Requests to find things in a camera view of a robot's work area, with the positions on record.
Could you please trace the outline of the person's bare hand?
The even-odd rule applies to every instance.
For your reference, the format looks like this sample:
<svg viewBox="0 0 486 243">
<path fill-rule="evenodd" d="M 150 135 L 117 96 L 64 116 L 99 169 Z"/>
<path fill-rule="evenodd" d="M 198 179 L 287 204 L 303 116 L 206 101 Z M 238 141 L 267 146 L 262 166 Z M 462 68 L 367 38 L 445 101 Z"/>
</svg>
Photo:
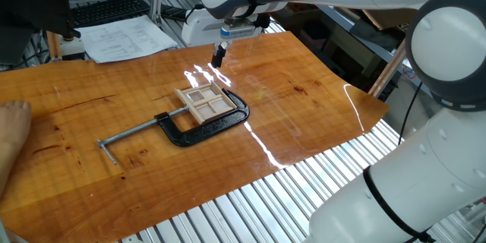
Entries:
<svg viewBox="0 0 486 243">
<path fill-rule="evenodd" d="M 22 100 L 1 103 L 1 152 L 18 153 L 31 126 L 31 105 Z"/>
</svg>

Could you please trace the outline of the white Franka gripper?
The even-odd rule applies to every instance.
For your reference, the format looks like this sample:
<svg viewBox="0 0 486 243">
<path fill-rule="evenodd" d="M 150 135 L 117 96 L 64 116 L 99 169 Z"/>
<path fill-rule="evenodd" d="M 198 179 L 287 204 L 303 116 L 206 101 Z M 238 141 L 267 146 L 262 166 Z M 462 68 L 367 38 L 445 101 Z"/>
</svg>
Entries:
<svg viewBox="0 0 486 243">
<path fill-rule="evenodd" d="M 221 67 L 222 60 L 229 47 L 229 43 L 223 41 L 220 34 L 223 25 L 224 20 L 214 18 L 206 9 L 194 9 L 186 13 L 186 21 L 181 32 L 181 37 L 188 47 L 221 42 L 218 48 L 213 50 L 211 60 L 213 68 Z"/>
</svg>

